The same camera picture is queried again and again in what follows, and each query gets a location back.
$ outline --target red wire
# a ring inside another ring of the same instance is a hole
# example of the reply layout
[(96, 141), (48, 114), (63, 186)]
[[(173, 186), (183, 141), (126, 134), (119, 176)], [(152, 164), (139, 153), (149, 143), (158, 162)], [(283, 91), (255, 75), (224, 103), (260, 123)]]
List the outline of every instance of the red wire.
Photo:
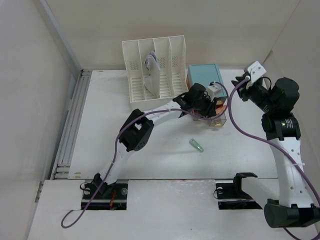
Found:
[(109, 202), (109, 204), (110, 204), (110, 210), (112, 209), (112, 206), (114, 205), (114, 200), (115, 200), (116, 195), (117, 195), (116, 190), (113, 190), (113, 192), (112, 192), (112, 198), (111, 198), (111, 200), (110, 200), (110, 202)]

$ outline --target blue box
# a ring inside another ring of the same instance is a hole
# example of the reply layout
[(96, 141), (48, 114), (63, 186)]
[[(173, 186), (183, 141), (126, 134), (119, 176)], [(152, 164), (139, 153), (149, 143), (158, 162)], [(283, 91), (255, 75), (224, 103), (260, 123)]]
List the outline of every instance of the blue box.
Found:
[[(189, 89), (195, 83), (207, 87), (211, 82), (219, 82), (221, 84), (224, 84), (218, 64), (189, 65), (186, 79), (186, 83)], [(227, 99), (226, 91), (222, 89), (222, 92), (217, 94), (216, 97), (219, 98), (220, 101), (225, 103)]]

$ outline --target green object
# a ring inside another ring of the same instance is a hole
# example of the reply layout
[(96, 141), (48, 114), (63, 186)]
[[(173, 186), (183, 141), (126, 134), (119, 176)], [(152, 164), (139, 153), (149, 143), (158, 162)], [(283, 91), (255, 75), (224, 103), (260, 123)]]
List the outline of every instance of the green object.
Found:
[(195, 149), (197, 149), (199, 152), (203, 153), (204, 149), (202, 148), (202, 146), (200, 146), (199, 143), (197, 143), (196, 140), (194, 140), (193, 138), (190, 139), (189, 143), (191, 144), (191, 146), (193, 146)]

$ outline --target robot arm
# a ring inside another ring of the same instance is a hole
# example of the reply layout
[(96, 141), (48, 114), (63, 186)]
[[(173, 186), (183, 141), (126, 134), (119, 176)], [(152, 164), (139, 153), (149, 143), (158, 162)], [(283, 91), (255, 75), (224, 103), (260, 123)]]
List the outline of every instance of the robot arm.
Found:
[[(250, 79), (238, 89), (240, 98), (244, 102), (250, 99), (264, 112), (262, 127), (267, 140), (284, 149), (303, 171), (300, 128), (291, 113), (299, 99), (299, 86), (283, 77), (276, 81), (272, 89), (266, 89), (263, 87), (266, 71), (259, 62), (253, 65), (255, 70), (252, 70), (252, 65), (245, 68), (245, 73), (232, 83), (236, 86), (245, 78)], [(250, 195), (264, 209), (265, 219), (272, 228), (307, 227), (319, 221), (320, 209), (315, 207), (296, 166), (275, 147), (271, 146), (271, 150), (279, 180), (279, 195), (264, 186), (252, 173), (237, 173), (233, 181), (235, 189)]]
[[(170, 109), (182, 109), (187, 112), (197, 110), (202, 116), (210, 118), (216, 116), (217, 100), (214, 98), (214, 95), (220, 89), (221, 88), (214, 84), (206, 88), (201, 84), (195, 83), (188, 92), (175, 97), (166, 105), (151, 111), (146, 111), (145, 113)], [(139, 109), (132, 111), (120, 131), (143, 114)], [(107, 162), (93, 178), (93, 183), (95, 187), (98, 188), (103, 181), (101, 176), (106, 176), (108, 173), (102, 187), (99, 189), (102, 197), (107, 197), (111, 193), (113, 183), (117, 181), (122, 167), (134, 152), (140, 151), (147, 144), (153, 128), (169, 120), (183, 117), (185, 114), (186, 113), (181, 113), (180, 111), (152, 113), (147, 117), (142, 117), (135, 124), (129, 126), (117, 140), (116, 159), (113, 161), (114, 164), (109, 173), (110, 163)]]

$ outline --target white tabletop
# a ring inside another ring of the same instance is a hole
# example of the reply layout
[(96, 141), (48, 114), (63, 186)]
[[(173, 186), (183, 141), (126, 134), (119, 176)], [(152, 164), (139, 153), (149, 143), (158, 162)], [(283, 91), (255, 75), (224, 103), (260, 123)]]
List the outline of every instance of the white tabletop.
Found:
[[(264, 184), (279, 191), (277, 179)], [(82, 180), (46, 180), (28, 240), (291, 240), (270, 228), (262, 210), (219, 210), (214, 180), (129, 181), (127, 210), (89, 210), (80, 214)], [(290, 229), (300, 239), (316, 234), (314, 225)]]
[[(222, 69), (229, 91), (231, 80), (242, 70)], [(232, 104), (236, 122), (245, 131), (265, 138), (263, 112), (237, 95)], [(93, 71), (75, 141), (69, 178), (92, 179), (112, 160), (115, 137), (131, 113), (125, 70)], [(200, 153), (190, 144), (195, 139)], [(270, 147), (250, 139), (232, 126), (229, 116), (219, 129), (207, 122), (184, 116), (155, 128), (148, 144), (129, 159), (120, 179), (229, 179), (239, 172), (253, 172), (259, 178), (276, 178)]]

